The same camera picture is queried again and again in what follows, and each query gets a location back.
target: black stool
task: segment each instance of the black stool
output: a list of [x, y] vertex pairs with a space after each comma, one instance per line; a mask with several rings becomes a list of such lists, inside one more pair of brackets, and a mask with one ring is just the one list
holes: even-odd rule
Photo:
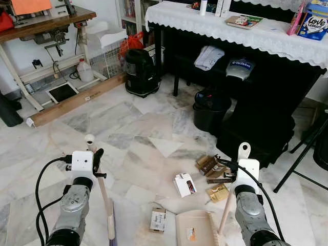
[[313, 125], [312, 129], [309, 131], [308, 135], [297, 145], [294, 149], [291, 150], [291, 153], [294, 153], [303, 143], [309, 140], [309, 143], [303, 150], [303, 152], [299, 155], [297, 160], [294, 162], [292, 167], [288, 170], [285, 176], [282, 178], [277, 187], [273, 190], [273, 192], [277, 193], [282, 185], [286, 182], [289, 176], [292, 173], [295, 173], [302, 178], [307, 179], [308, 181], [328, 190], [328, 187], [323, 186], [322, 184], [314, 181], [306, 177], [305, 175], [295, 171], [298, 164], [305, 157], [307, 152], [310, 150], [311, 146], [315, 143], [313, 160], [316, 162], [318, 166], [328, 171], [328, 110], [325, 110], [324, 119], [318, 119], [317, 122]]

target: wooden plank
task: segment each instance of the wooden plank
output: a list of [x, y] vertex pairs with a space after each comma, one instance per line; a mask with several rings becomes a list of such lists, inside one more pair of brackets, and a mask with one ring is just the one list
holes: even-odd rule
[[51, 29], [62, 27], [71, 23], [87, 21], [97, 17], [96, 13], [78, 6], [75, 6], [76, 13], [55, 19], [46, 20], [37, 24], [20, 28], [12, 28], [0, 33], [0, 43], [19, 37], [37, 34]]
[[121, 73], [115, 77], [109, 78], [100, 84], [80, 92], [79, 94], [72, 96], [65, 101], [62, 101], [51, 108], [45, 109], [37, 114], [32, 115], [30, 118], [33, 120], [36, 127], [43, 126], [54, 119], [70, 112], [71, 110], [85, 104], [91, 99], [99, 97], [107, 91], [110, 91], [114, 87], [125, 83], [126, 73]]

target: wire basket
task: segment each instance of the wire basket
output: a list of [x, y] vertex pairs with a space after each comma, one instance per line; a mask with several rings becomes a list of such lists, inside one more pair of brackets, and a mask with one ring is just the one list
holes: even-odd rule
[[125, 53], [129, 49], [127, 39], [117, 41], [103, 49], [101, 53], [90, 59], [93, 70], [107, 78], [111, 78], [124, 70]]

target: white plastic jug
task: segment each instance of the white plastic jug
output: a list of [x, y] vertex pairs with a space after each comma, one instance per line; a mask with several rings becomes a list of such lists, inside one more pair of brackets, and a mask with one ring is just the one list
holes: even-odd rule
[[77, 65], [77, 72], [84, 83], [91, 82], [94, 79], [92, 68], [84, 59], [80, 59], [80, 63]]

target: white lace cloth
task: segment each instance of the white lace cloth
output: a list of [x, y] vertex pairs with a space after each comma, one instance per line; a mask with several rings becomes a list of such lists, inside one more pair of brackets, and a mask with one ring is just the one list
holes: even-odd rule
[[303, 0], [234, 0], [235, 2], [242, 1], [245, 3], [261, 4], [263, 6], [270, 5], [273, 8], [282, 8], [283, 10], [292, 10], [296, 12]]
[[328, 68], [328, 35], [322, 41], [288, 36], [286, 31], [290, 24], [271, 19], [264, 19], [256, 27], [246, 30], [228, 26], [224, 18], [216, 17], [213, 13], [206, 12], [205, 16], [201, 16], [199, 11], [186, 6], [163, 1], [149, 7], [145, 16], [146, 30], [149, 30], [148, 22], [156, 23]]

